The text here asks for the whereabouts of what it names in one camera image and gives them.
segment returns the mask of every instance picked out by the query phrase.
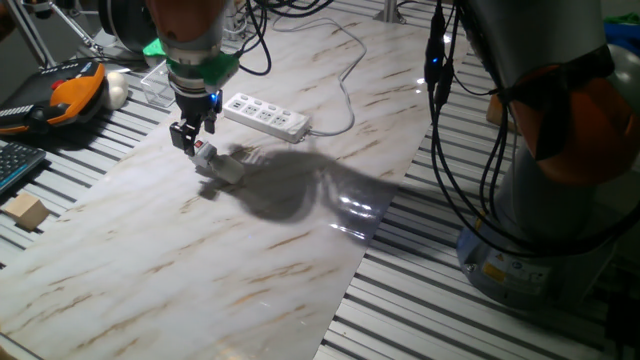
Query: clear plastic container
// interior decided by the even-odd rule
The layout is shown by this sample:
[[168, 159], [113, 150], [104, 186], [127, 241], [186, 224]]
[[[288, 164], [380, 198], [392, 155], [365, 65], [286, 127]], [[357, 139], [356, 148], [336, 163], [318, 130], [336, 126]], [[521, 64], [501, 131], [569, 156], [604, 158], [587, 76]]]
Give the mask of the clear plastic container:
[[175, 94], [169, 86], [167, 61], [163, 61], [140, 80], [147, 102], [151, 105], [169, 107], [176, 101]]

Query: power outlet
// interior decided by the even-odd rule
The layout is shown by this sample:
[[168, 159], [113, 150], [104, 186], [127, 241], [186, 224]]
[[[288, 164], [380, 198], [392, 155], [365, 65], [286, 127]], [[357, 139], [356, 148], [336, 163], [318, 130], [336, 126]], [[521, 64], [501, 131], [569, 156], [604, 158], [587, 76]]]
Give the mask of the power outlet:
[[271, 122], [271, 125], [284, 126], [287, 123], [287, 118], [284, 116], [278, 116]]
[[249, 115], [249, 116], [252, 116], [252, 115], [255, 115], [255, 113], [257, 113], [258, 110], [260, 110], [260, 109], [258, 109], [257, 107], [255, 107], [253, 105], [249, 105], [244, 110], [242, 110], [242, 112], [247, 114], [247, 115]]
[[273, 117], [273, 113], [262, 110], [260, 114], [258, 114], [258, 119], [263, 121], [269, 121]]
[[245, 103], [243, 103], [242, 101], [234, 101], [233, 104], [231, 104], [231, 107], [233, 109], [240, 110], [244, 105]]
[[236, 94], [224, 105], [226, 118], [298, 143], [310, 129], [311, 118], [245, 94]]

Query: wooden block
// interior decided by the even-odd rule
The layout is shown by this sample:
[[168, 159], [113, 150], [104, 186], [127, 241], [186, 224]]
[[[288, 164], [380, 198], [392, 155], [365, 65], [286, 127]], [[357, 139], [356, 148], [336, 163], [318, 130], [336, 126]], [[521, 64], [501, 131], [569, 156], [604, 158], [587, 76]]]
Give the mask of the wooden block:
[[13, 200], [4, 210], [22, 228], [33, 231], [49, 216], [49, 210], [42, 202], [23, 193]]

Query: metal rod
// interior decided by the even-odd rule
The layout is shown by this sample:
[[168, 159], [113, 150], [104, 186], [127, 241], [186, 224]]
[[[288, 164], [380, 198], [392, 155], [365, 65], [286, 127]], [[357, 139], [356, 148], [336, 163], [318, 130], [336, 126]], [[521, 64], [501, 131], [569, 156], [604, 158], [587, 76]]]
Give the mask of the metal rod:
[[64, 22], [66, 22], [67, 25], [69, 25], [69, 27], [76, 34], [78, 34], [78, 36], [82, 39], [82, 41], [84, 42], [85, 45], [87, 45], [87, 46], [92, 46], [93, 45], [93, 39], [91, 38], [91, 36], [89, 34], [87, 34], [87, 32], [84, 31], [84, 29], [82, 27], [80, 27], [80, 25], [78, 25], [78, 23], [75, 22], [75, 20], [73, 20], [72, 18], [68, 17], [67, 14], [65, 14], [58, 7], [58, 5], [54, 4], [53, 2], [49, 2], [49, 6], [51, 6], [51, 10], [53, 10], [56, 14], [58, 14], [58, 16], [60, 16], [60, 18], [62, 18], [62, 20], [64, 20]]
[[397, 3], [398, 3], [398, 0], [385, 0], [384, 10], [382, 11], [382, 14], [383, 14], [382, 21], [394, 22]]
[[27, 10], [18, 1], [20, 0], [2, 0], [38, 64], [43, 68], [56, 66], [53, 56], [40, 37], [40, 33], [31, 21]]

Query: tabletop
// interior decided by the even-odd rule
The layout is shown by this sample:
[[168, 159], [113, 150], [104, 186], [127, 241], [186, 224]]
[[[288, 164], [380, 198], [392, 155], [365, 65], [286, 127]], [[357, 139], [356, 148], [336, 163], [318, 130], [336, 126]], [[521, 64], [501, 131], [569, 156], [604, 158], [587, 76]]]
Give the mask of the tabletop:
[[[171, 145], [173, 114], [0, 273], [0, 330], [46, 359], [311, 359], [430, 124], [427, 30], [321, 15], [368, 47], [352, 130], [290, 145], [220, 118], [205, 138], [247, 173], [228, 185]], [[331, 26], [266, 39], [272, 73], [225, 92], [342, 128], [359, 44]]]

